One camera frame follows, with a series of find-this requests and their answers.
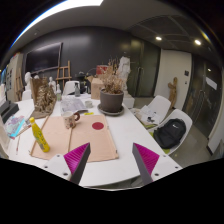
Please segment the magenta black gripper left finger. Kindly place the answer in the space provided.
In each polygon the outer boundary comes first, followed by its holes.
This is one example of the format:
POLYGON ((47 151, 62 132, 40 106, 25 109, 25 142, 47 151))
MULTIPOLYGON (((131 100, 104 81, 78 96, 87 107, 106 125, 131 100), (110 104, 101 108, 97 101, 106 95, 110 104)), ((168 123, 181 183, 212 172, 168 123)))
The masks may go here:
POLYGON ((71 172, 70 181, 76 185, 79 184, 83 175, 88 157, 90 155, 90 144, 86 143, 64 155, 64 159, 71 172))

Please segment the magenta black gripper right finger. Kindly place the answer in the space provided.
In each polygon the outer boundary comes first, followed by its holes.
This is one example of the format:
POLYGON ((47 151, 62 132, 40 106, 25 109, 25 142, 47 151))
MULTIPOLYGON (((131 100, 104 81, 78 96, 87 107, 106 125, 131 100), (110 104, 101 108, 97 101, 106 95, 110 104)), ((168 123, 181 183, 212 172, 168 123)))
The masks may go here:
POLYGON ((152 171, 159 160, 159 155, 137 143, 133 144, 132 153, 137 163, 143 184, 147 185, 152 183, 152 171))

